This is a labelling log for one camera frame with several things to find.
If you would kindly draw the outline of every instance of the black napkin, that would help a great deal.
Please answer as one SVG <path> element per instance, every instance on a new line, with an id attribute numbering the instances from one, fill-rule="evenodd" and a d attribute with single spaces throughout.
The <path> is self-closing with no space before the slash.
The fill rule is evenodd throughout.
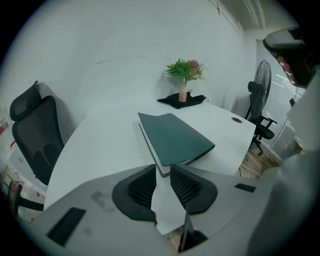
<path id="1" fill-rule="evenodd" d="M 172 94 L 166 98 L 157 99 L 158 102 L 169 104 L 176 109 L 190 107 L 202 103 L 207 97 L 203 95 L 191 97 L 190 91 L 186 93 L 186 102 L 179 101 L 179 93 Z"/>

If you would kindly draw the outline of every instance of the wooden floor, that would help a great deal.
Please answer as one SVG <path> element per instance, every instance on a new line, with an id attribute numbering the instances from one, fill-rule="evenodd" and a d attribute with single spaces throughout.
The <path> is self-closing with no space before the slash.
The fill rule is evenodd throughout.
<path id="1" fill-rule="evenodd" d="M 243 166 L 259 173 L 260 175 L 262 175 L 265 170 L 272 167 L 278 167 L 281 164 L 281 162 L 263 145 L 261 145 L 261 147 L 263 150 L 263 154 L 259 155 L 260 150 L 258 149 L 258 147 L 255 144 L 251 145 L 242 162 Z M 260 176 L 253 171 L 250 171 L 243 167 L 240 167 L 240 171 L 242 177 L 260 179 Z M 164 235 L 165 239 L 176 252 L 178 252 L 182 232 L 183 228 L 179 227 L 176 230 Z"/>

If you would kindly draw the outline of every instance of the vase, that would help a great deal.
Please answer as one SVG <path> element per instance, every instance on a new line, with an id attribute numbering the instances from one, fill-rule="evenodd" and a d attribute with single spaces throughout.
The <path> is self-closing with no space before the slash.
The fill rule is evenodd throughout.
<path id="1" fill-rule="evenodd" d="M 187 84 L 182 83 L 179 92 L 179 101 L 186 102 L 187 101 Z"/>

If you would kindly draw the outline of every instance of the black slot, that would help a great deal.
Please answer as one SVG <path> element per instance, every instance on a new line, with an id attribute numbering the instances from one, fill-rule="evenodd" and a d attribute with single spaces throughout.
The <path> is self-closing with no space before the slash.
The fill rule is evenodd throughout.
<path id="1" fill-rule="evenodd" d="M 242 184 L 242 183 L 239 183 L 239 184 L 235 185 L 234 187 L 237 189 L 240 189 L 240 190 L 245 190 L 245 191 L 251 192 L 251 193 L 253 193 L 256 189 L 255 186 L 250 186 L 250 185 L 246 185 L 246 184 Z"/>
<path id="2" fill-rule="evenodd" d="M 47 237 L 64 246 L 85 213 L 86 210 L 72 207 L 51 229 Z"/>

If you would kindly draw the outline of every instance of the desk surface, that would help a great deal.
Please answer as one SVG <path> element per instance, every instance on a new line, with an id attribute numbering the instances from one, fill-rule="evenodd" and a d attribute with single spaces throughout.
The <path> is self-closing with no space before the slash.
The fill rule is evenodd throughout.
<path id="1" fill-rule="evenodd" d="M 207 102 L 181 109 L 159 102 L 144 102 L 89 114 L 56 162 L 44 208 L 84 182 L 155 163 L 140 130 L 138 112 L 173 113 L 199 131 L 215 147 L 190 166 L 227 175 L 237 172 L 255 131 L 252 123 Z M 243 123 L 236 123 L 231 117 Z M 151 209 L 156 213 L 157 229 L 166 234 L 184 224 L 185 210 L 170 186 L 169 176 L 162 178 L 157 171 L 156 182 Z"/>

